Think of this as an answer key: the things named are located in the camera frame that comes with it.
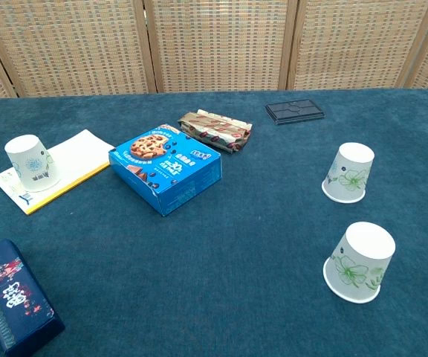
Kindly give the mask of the white paper cup blue print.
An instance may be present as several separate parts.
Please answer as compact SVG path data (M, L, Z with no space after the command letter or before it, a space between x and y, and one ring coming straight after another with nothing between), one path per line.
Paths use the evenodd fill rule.
M4 150L26 191L40 192L59 182L54 159L36 135L13 138L5 144Z

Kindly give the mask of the black flat card case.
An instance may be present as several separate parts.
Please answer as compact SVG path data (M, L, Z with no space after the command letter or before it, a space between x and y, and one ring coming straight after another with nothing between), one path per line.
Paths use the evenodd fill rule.
M323 119L323 110L312 100L293 100L267 104L267 113L276 125Z

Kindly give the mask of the white paper cup green flower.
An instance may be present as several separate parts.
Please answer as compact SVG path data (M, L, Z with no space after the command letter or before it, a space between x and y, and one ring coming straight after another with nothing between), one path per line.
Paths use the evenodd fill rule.
M384 228L371 222L355 222L325 261L326 285L338 297L352 303L368 303L380 285L395 252L395 241Z
M366 195L366 184L375 154L356 142L341 144L322 182L322 191L332 201L352 204Z

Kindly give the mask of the blue chocolate cookie box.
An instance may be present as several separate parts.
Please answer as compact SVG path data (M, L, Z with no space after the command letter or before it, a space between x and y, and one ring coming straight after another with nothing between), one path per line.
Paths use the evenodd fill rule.
M221 154L162 124L108 153L111 168L161 216L222 178Z

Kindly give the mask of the blue felt table cover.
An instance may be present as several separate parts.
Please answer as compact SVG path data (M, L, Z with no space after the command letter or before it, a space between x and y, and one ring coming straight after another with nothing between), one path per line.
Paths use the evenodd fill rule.
M323 119L276 125L267 104ZM0 189L0 239L19 247L65 331L34 357L428 357L428 90L264 91L0 99L4 145L88 129L117 146L204 109L253 124L221 181L161 216L106 169L24 214ZM341 144L373 150L366 195L322 182ZM350 224L395 241L377 297L334 294L322 268Z

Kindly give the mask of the white notepad yellow edge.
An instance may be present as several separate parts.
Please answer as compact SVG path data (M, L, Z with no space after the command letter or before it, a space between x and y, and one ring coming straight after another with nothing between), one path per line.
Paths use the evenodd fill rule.
M27 215L32 214L63 193L76 187L109 165L111 144L84 129L75 136L46 149L54 159L60 174L59 182L40 192L26 191L13 165L0 173L0 188Z

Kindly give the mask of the brown red snack wrapper pack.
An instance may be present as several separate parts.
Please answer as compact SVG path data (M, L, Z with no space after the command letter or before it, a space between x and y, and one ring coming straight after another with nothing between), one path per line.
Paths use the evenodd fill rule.
M204 144L228 153L240 151L248 142L253 124L199 109L178 120L181 130Z

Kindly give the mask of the dark blue floral long box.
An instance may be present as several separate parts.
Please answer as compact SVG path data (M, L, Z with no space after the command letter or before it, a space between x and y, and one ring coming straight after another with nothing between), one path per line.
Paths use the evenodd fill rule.
M0 344L4 357L31 357L65 329L22 253L0 241Z

